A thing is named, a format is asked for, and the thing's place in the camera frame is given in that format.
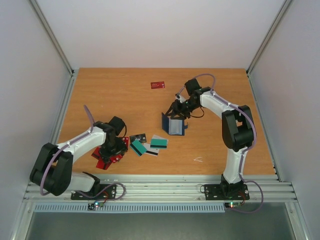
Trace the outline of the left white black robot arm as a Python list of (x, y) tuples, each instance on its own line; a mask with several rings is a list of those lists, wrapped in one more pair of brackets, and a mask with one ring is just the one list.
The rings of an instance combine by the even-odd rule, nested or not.
[(119, 135), (126, 130), (125, 122), (114, 116), (109, 122), (92, 123), (88, 130), (66, 142), (44, 144), (29, 180), (40, 187), (42, 196), (60, 196), (65, 191), (75, 191), (88, 199), (96, 199), (104, 191), (100, 179), (88, 172), (73, 172), (73, 164), (94, 148), (98, 148), (106, 164), (124, 155), (128, 148)]

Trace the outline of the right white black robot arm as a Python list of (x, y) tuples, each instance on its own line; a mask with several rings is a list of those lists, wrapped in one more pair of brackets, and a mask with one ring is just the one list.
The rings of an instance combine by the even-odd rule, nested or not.
[(161, 115), (162, 129), (173, 136), (183, 136), (186, 119), (198, 108), (206, 108), (221, 119), (221, 133), (227, 148), (227, 160), (219, 184), (204, 186), (207, 200), (237, 200), (249, 195), (243, 179), (244, 163), (248, 151), (255, 145), (257, 132), (251, 109), (247, 105), (235, 105), (219, 96), (212, 87), (201, 87), (196, 78), (184, 84), (188, 99), (176, 93), (174, 102)]

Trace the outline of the navy blue card holder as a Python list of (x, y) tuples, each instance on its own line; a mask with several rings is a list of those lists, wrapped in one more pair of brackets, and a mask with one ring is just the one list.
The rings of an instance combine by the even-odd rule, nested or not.
[(171, 119), (162, 112), (161, 128), (170, 136), (184, 136), (188, 124), (182, 119)]

